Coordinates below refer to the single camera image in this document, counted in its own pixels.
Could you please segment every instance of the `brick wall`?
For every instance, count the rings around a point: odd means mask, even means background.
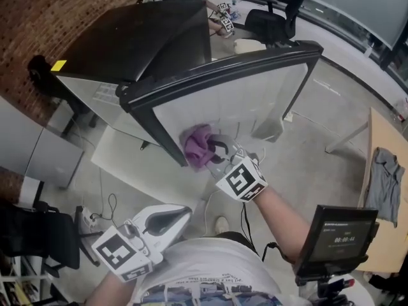
[[[70,43],[106,10],[135,2],[0,0],[0,96],[45,126],[56,105],[31,85],[26,70],[30,58],[43,54],[53,64]],[[4,178],[12,180],[14,177],[0,171],[0,184],[5,184]]]

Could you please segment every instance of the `white table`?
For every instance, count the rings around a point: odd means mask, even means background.
[[[194,210],[204,197],[209,171],[181,167],[161,147],[107,126],[91,161],[135,189],[163,202]]]

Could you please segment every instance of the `concrete floor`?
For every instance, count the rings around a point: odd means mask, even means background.
[[[217,51],[225,49],[217,57],[230,53],[230,42],[220,41],[214,44]],[[356,206],[363,181],[367,132],[358,135],[351,143],[332,154],[325,153],[324,147],[339,135],[363,124],[371,106],[395,123],[396,127],[400,127],[390,111],[371,93],[337,69],[319,61],[292,109],[293,121],[285,122],[283,135],[274,144],[263,142],[247,148],[261,156],[265,148],[266,157],[261,169],[268,183],[306,219],[312,219],[318,204]],[[96,129],[87,127],[86,119],[80,119],[78,124],[84,138],[94,145],[98,144],[105,128],[103,122],[99,121]],[[69,138],[81,146],[75,133],[77,130],[73,130]],[[84,205],[91,212],[101,210],[99,168],[90,162],[93,151],[91,144],[84,141],[84,147],[85,156],[69,189],[62,191],[45,185],[41,195],[42,200],[59,207],[61,212],[72,213],[75,206],[82,204],[82,196]],[[122,223],[147,205],[159,203],[103,170],[101,176],[105,216],[110,215],[108,195],[115,193],[117,196],[118,206],[114,216],[116,223]],[[210,227],[217,216],[225,215],[231,229],[241,231],[241,208],[241,203],[222,193],[215,194],[207,212]],[[253,203],[248,204],[248,217],[254,244],[258,252],[262,253],[265,245],[274,241],[273,236]],[[102,228],[110,225],[109,221],[100,223]],[[265,265],[284,293],[297,294],[291,267],[281,259],[277,251],[268,251]],[[72,299],[82,301],[106,272],[103,265],[96,268],[81,254],[80,269],[62,270],[57,283]],[[356,277],[361,278],[361,274],[356,273]],[[379,291],[368,288],[378,300]]]

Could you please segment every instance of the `office chair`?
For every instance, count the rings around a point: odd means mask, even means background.
[[[295,36],[296,18],[303,1],[290,0],[285,8],[286,19],[274,14],[272,2],[268,1],[269,11],[253,9],[249,12],[245,30],[255,34],[255,39],[267,46],[288,41]]]
[[[0,200],[0,250],[11,258],[39,256],[43,258],[44,271],[57,278],[58,271],[65,266],[79,269],[80,249],[93,265],[99,266],[99,261],[91,258],[81,238],[100,236],[103,232],[81,234],[81,213],[82,207],[77,207],[73,221],[71,216],[43,201],[28,210]],[[59,264],[46,264],[48,257]]]

